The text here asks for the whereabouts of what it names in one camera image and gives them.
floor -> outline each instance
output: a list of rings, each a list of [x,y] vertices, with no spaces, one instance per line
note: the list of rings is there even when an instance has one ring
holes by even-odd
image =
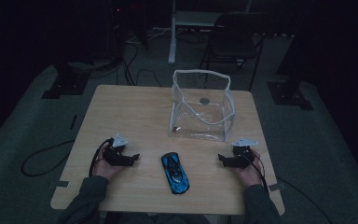
[[[204,36],[179,34],[176,64],[168,65],[169,31],[157,34],[160,31],[151,32],[149,50],[136,39],[126,46],[124,59],[127,63],[133,59],[130,71],[137,85],[170,87],[175,69],[199,67]],[[269,92],[268,82],[287,79],[275,74],[291,40],[285,36],[266,39],[252,90],[275,173],[286,186],[282,190],[282,223],[358,223],[358,166],[317,89],[306,82],[300,84],[313,110],[275,105]],[[72,66],[90,68],[78,63]],[[252,62],[239,71],[228,64],[210,69],[230,75],[231,89],[243,91],[247,90]],[[42,99],[57,76],[53,67],[34,79],[0,129],[0,223],[55,222],[61,211],[52,209],[49,202],[64,164],[36,177],[22,174],[21,165],[39,149],[75,139],[96,87],[126,85],[123,74],[122,66],[117,71],[93,72],[82,95],[60,99]],[[44,172],[71,146],[65,144],[37,155],[25,169],[33,174]],[[242,218],[235,216],[232,223],[242,223]]]

gray sleeve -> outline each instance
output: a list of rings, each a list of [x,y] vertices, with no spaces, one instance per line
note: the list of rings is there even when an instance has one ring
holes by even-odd
[[[109,181],[102,176],[95,175],[85,178],[79,194],[63,211],[57,223],[83,223],[94,219],[99,203],[106,197],[108,184]]]
[[[275,204],[262,185],[252,185],[243,192],[245,224],[281,223]]]

blue toy car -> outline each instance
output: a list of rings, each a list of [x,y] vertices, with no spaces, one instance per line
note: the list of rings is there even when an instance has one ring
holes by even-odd
[[[189,188],[188,179],[176,152],[170,152],[161,157],[162,167],[167,176],[173,194],[183,194]]]

black chair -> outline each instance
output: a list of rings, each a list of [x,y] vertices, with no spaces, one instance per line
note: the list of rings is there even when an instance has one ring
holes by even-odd
[[[228,12],[219,16],[209,34],[208,46],[202,57],[200,68],[206,63],[241,63],[241,69],[248,60],[255,59],[254,71],[249,84],[250,91],[263,50],[266,35],[271,34],[272,18],[268,13]]]

